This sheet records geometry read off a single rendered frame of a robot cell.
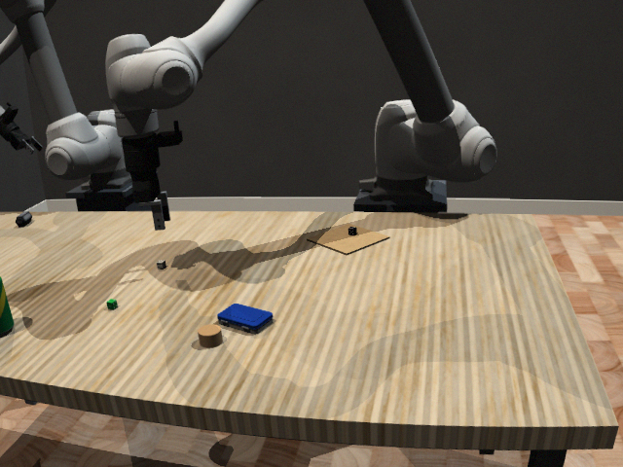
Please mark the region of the blue case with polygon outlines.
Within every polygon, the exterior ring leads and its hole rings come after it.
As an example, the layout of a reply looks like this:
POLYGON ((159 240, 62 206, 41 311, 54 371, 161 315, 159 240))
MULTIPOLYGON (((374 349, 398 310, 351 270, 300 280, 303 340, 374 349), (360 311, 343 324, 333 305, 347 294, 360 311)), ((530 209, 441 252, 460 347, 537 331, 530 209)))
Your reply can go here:
POLYGON ((219 324, 250 334, 259 334, 273 321, 273 314, 262 309, 233 304, 217 314, 219 324))

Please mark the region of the tan square mat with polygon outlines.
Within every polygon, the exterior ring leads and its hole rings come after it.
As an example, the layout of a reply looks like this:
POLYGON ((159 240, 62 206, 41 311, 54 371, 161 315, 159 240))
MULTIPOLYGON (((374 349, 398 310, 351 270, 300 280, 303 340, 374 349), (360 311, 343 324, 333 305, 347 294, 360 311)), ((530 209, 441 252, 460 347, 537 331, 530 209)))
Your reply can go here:
POLYGON ((390 236, 347 224, 337 229, 307 238, 307 241, 348 255, 386 239, 390 236), (355 235, 348 234, 350 227, 356 227, 355 235))

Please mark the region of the green drink can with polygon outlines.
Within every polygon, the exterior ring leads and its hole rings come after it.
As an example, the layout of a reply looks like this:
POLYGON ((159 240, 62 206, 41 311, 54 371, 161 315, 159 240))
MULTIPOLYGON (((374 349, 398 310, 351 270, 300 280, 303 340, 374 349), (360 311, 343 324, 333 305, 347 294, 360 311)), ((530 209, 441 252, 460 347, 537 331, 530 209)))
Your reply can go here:
POLYGON ((0 276, 0 337, 8 334, 14 327, 14 320, 0 276))

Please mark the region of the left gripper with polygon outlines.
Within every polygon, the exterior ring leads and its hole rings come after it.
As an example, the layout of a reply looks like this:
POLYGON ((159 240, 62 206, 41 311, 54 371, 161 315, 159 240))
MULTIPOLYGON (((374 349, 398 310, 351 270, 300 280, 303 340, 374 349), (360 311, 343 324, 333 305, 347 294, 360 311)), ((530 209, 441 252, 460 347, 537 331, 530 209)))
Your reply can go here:
POLYGON ((125 165, 132 180, 134 202, 141 207, 151 205, 155 231, 165 230, 165 221, 170 221, 170 215, 167 192, 160 191, 157 176, 157 167, 161 165, 158 148, 179 145, 183 141, 178 121, 174 121, 173 131, 156 134, 153 132, 159 129, 157 109, 115 112, 114 116, 118 136, 124 137, 125 165))

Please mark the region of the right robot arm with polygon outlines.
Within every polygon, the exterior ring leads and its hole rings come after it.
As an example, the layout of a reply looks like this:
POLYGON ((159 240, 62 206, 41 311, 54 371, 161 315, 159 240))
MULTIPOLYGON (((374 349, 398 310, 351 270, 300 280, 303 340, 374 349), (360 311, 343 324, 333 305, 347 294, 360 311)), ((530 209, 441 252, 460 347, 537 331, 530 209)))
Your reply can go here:
POLYGON ((82 178, 87 182, 82 190, 121 189, 132 180, 115 112, 77 113, 44 19, 55 2, 0 0, 1 10, 16 25, 0 44, 0 65, 23 45, 51 123, 46 131, 46 164, 51 174, 64 180, 82 178))

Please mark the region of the brown cylinder with tan top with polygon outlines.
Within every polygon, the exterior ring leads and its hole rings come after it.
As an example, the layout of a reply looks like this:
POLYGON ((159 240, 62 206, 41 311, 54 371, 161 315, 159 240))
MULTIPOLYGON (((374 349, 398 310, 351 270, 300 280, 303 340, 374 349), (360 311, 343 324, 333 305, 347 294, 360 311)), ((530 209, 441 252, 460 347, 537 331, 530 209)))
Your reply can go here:
POLYGON ((208 324, 198 329, 200 345, 205 348, 219 346, 222 342, 222 332, 218 325, 208 324))

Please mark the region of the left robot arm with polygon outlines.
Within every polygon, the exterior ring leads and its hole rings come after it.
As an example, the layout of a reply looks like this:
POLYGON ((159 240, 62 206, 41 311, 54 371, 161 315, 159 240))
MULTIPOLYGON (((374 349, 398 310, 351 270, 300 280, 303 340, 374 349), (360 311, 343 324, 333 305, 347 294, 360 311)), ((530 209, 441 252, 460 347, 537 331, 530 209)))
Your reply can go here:
MULTIPOLYGON (((153 47, 142 34, 111 40, 105 68, 114 112, 183 103, 202 78, 204 64, 262 1, 225 0, 195 33, 171 36, 153 47)), ((375 127, 377 179, 359 181, 359 189, 372 191, 370 200, 429 201, 433 180, 428 175, 471 182, 490 173, 495 142, 463 104, 452 100, 411 0, 363 1, 410 101, 382 107, 375 127)))

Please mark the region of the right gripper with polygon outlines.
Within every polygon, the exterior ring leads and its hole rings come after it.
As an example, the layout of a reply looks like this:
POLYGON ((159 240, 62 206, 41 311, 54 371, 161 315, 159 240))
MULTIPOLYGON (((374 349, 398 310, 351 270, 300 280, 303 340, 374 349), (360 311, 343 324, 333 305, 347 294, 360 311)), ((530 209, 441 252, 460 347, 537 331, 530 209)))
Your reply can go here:
POLYGON ((16 105, 12 106, 9 102, 7 105, 9 107, 6 111, 2 108, 2 106, 0 106, 0 135, 6 141, 8 140, 16 150, 24 147, 30 154, 32 154, 34 152, 34 149, 30 146, 32 143, 40 152, 43 146, 40 145, 33 136, 29 138, 26 134, 21 132, 19 126, 14 122, 14 118, 18 112, 18 107, 16 105))

